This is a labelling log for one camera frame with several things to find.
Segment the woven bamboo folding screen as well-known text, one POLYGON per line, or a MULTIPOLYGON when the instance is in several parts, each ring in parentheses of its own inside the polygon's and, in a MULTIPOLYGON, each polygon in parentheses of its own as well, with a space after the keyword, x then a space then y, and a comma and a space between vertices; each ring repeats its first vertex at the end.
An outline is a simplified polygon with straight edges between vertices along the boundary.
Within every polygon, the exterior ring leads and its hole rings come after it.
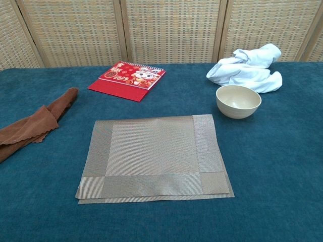
POLYGON ((323 62, 323 0, 0 0, 0 71, 214 63, 268 43, 323 62))

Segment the white crumpled cloth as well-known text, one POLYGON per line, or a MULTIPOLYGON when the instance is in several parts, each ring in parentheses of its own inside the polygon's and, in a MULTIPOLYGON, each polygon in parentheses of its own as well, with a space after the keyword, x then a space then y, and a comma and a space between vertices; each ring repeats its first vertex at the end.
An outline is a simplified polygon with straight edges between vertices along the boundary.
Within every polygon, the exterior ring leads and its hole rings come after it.
POLYGON ((269 67, 281 56, 274 44, 266 44, 258 49, 237 49, 233 56, 219 60, 206 74, 206 78, 220 86, 239 85, 257 93, 268 93, 282 86, 282 75, 269 67))

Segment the beige bowl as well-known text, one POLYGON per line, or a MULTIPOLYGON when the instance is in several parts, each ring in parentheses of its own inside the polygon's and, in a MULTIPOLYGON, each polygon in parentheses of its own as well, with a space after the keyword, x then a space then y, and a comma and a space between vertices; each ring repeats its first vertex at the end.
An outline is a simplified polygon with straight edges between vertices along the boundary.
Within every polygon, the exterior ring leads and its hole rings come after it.
POLYGON ((261 96, 254 90, 239 86, 221 86, 216 91, 216 102, 220 112, 233 119, 251 116, 262 103, 261 96))

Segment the beige woven placemat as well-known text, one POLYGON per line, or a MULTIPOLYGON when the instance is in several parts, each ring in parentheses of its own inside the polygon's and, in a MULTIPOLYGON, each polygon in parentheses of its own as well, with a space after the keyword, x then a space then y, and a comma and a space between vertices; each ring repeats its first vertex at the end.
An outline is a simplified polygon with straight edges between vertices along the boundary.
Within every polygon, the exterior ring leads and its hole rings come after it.
POLYGON ((231 198, 212 115, 95 122, 80 204, 231 198))

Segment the brown cloth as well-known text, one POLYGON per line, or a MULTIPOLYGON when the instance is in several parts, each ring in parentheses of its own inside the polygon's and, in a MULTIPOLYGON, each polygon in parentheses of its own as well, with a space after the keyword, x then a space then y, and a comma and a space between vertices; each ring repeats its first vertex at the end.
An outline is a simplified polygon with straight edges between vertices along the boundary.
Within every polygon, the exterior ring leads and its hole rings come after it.
POLYGON ((41 143, 59 127, 58 121, 75 101, 78 89, 69 88, 49 106, 0 130, 0 163, 30 143, 41 143))

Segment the teal table cover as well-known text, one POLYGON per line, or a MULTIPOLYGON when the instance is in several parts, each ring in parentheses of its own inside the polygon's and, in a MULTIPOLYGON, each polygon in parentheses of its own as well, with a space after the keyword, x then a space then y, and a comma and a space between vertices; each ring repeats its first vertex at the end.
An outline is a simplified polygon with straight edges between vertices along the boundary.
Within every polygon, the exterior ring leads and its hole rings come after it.
POLYGON ((0 164, 0 242, 323 242, 323 62, 272 64, 282 87, 241 120, 219 112, 211 67, 164 65, 141 102, 88 90, 106 67, 0 71, 0 129, 79 89, 59 128, 0 164), (192 114, 213 115, 234 198, 78 204, 96 120, 192 114))

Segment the red desk calendar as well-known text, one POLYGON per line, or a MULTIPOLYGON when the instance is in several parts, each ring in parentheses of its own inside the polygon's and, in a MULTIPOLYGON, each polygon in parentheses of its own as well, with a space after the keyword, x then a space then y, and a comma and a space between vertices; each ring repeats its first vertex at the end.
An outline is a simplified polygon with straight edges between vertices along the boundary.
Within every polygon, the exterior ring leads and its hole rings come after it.
POLYGON ((120 61, 88 89, 140 102, 165 73, 162 68, 120 61))

